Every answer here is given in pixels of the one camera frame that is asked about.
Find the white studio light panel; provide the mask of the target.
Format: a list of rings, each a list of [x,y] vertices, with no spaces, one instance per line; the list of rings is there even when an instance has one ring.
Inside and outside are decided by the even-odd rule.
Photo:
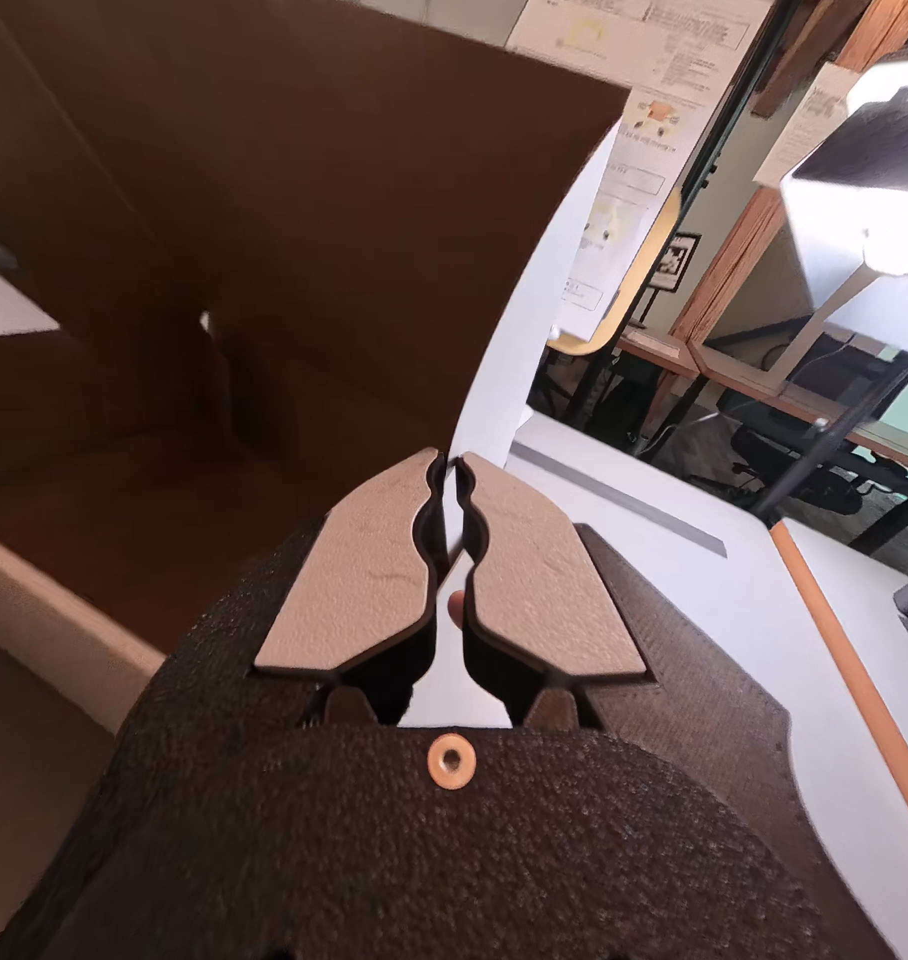
[[[780,194],[814,320],[908,354],[908,48],[846,104]]]

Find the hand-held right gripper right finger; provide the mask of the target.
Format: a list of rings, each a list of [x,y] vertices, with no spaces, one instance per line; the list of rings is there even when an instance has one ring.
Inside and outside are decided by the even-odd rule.
[[[633,681],[647,665],[575,525],[544,494],[476,453],[456,462],[462,646],[470,677],[512,721],[545,689]]]

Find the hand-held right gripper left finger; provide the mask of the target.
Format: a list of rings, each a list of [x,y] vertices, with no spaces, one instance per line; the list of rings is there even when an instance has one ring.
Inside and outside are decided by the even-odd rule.
[[[447,457],[420,450],[328,511],[253,662],[405,710],[436,650]]]

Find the black light stand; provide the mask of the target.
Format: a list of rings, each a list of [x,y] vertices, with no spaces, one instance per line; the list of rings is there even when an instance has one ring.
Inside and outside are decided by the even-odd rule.
[[[763,522],[771,522],[784,501],[807,486],[818,469],[832,465],[846,443],[883,455],[908,469],[908,434],[876,417],[879,408],[907,382],[908,352],[901,351],[853,402],[841,407],[818,428],[799,458],[765,490],[751,513]]]

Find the white paper note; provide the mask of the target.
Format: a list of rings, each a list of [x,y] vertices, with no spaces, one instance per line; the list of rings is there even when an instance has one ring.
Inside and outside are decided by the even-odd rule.
[[[811,82],[752,181],[779,189],[782,180],[848,118],[847,98],[860,73],[826,63]]]

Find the brown cardboard box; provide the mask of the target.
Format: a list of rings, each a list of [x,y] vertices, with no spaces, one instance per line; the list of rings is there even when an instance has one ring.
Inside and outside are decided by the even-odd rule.
[[[626,98],[351,2],[0,2],[21,662],[115,731],[369,477],[503,462]]]

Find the paper sheet with yellow print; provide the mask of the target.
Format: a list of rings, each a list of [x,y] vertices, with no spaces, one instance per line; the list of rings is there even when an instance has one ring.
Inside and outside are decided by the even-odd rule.
[[[566,294],[582,304],[600,301],[624,279],[640,248],[653,208],[600,188],[588,213]]]

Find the wooden partition frame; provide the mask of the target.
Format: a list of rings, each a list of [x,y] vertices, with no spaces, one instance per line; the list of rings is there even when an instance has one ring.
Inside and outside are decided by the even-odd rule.
[[[839,13],[843,2],[820,2],[811,14],[812,25],[803,27],[752,111],[770,116],[784,101],[789,80],[799,82],[817,65],[815,54],[829,51],[828,29],[822,22]],[[843,26],[852,30],[835,59],[841,68],[862,73],[881,57],[908,42],[908,1],[874,1],[854,22],[846,14]],[[760,262],[771,242],[785,225],[785,211],[777,188],[759,186],[750,197],[724,244],[702,275],[694,292],[678,314],[671,334],[683,342],[702,343],[720,320],[740,287]]]

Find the large white printed paper sheet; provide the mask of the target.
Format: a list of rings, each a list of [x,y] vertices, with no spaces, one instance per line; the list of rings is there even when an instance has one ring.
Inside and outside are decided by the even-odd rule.
[[[723,88],[771,10],[756,1],[532,1],[509,50],[626,87]]]

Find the small black framed picture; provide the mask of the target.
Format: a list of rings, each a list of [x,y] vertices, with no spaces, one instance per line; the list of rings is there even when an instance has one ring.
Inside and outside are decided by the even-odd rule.
[[[702,234],[678,231],[670,239],[661,259],[647,283],[647,287],[665,293],[678,291],[692,258],[702,239]]]

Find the paper sheet with orange print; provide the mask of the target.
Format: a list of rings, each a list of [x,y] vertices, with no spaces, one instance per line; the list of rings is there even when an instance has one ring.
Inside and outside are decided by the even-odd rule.
[[[601,188],[645,209],[662,203],[676,186],[715,110],[715,103],[633,86]]]

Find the wooden desk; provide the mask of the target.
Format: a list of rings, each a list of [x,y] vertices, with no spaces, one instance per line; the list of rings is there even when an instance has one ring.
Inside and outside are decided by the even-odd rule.
[[[700,376],[771,406],[796,419],[813,423],[836,420],[843,406],[791,382],[776,386],[764,383],[766,374],[716,349],[685,342],[658,331],[629,326],[617,342],[627,354],[651,362],[672,376],[693,381]],[[856,446],[872,451],[908,468],[908,432],[878,419],[852,429],[847,438]]]

